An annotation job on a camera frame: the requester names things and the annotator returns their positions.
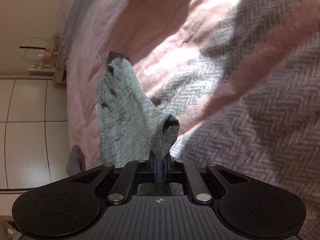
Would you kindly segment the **grey plaid shirt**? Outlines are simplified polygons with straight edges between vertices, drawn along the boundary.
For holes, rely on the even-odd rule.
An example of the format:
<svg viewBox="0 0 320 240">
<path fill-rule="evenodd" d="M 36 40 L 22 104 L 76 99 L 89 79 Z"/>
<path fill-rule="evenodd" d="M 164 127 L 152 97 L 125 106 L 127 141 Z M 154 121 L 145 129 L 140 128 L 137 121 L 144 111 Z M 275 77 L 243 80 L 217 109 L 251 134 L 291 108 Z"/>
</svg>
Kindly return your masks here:
<svg viewBox="0 0 320 240">
<path fill-rule="evenodd" d="M 165 158 L 176 142 L 180 124 L 157 109 L 143 92 L 132 65 L 123 55 L 109 52 L 97 90 L 101 163 L 123 167 L 129 161 L 155 159 L 155 182 L 141 194 L 170 194 L 165 184 Z"/>
</svg>

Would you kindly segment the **grey garment under pile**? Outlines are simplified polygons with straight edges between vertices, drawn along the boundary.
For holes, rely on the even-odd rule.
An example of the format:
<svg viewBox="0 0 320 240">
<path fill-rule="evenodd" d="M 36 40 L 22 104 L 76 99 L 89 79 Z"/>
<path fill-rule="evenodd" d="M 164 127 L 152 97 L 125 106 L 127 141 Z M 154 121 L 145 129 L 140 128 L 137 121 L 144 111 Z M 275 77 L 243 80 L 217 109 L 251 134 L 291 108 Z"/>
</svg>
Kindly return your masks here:
<svg viewBox="0 0 320 240">
<path fill-rule="evenodd" d="M 84 172 L 86 170 L 85 156 L 81 150 L 81 147 L 74 145 L 72 147 L 68 163 L 66 166 L 66 172 L 68 176 L 73 176 Z"/>
</svg>

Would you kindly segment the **white sliding wardrobe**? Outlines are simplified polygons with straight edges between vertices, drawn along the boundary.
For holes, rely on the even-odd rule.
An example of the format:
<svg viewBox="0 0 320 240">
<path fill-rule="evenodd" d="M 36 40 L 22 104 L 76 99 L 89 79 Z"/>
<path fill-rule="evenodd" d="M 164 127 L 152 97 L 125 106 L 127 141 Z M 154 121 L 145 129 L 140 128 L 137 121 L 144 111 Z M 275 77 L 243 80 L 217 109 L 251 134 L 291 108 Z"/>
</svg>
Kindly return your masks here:
<svg viewBox="0 0 320 240">
<path fill-rule="evenodd" d="M 67 87 L 51 80 L 1 80 L 1 190 L 67 177 Z"/>
</svg>

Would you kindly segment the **pink and grey bedspread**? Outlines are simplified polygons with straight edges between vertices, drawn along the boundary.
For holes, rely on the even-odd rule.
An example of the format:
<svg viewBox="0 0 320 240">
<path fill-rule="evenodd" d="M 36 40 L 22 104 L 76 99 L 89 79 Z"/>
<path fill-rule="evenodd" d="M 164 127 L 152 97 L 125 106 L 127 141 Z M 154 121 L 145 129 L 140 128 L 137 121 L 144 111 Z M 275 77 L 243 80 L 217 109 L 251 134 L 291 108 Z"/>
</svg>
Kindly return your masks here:
<svg viewBox="0 0 320 240">
<path fill-rule="evenodd" d="M 180 130 L 170 153 L 298 195 L 319 239 L 319 0 L 67 0 L 69 143 L 87 168 L 138 158 L 102 101 L 138 81 Z"/>
</svg>

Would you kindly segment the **cream dressing table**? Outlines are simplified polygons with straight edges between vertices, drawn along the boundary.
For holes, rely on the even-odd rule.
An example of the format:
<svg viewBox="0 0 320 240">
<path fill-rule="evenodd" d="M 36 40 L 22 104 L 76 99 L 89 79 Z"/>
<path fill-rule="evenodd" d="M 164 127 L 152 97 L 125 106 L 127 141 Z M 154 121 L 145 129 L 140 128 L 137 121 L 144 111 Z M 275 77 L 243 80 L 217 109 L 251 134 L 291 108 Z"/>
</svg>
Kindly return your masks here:
<svg viewBox="0 0 320 240">
<path fill-rule="evenodd" d="M 49 61 L 43 61 L 43 59 L 31 61 L 28 70 L 31 73 L 52 77 L 55 83 L 66 83 L 67 71 L 59 37 L 54 37 L 51 48 L 52 56 Z"/>
</svg>

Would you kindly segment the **pink container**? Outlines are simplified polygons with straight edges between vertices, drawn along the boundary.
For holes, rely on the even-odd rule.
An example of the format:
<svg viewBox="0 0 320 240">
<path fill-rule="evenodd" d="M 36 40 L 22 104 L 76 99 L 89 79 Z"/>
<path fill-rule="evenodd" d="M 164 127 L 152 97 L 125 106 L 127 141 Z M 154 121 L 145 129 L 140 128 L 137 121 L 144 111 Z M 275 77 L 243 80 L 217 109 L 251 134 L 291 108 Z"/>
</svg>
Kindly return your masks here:
<svg viewBox="0 0 320 240">
<path fill-rule="evenodd" d="M 43 61 L 49 61 L 51 56 L 52 56 L 52 48 L 46 47 L 44 49 L 43 56 L 42 56 Z"/>
</svg>

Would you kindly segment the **round mirror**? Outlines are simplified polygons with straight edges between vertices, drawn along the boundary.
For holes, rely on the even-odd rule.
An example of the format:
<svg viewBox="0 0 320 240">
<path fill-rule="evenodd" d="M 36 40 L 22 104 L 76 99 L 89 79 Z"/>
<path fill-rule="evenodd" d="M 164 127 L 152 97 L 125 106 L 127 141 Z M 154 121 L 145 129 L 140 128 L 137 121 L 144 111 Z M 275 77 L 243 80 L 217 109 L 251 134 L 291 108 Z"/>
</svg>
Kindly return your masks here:
<svg viewBox="0 0 320 240">
<path fill-rule="evenodd" d="M 44 52 L 50 50 L 50 44 L 41 37 L 27 38 L 19 45 L 19 52 L 21 56 L 30 61 L 42 59 Z"/>
</svg>

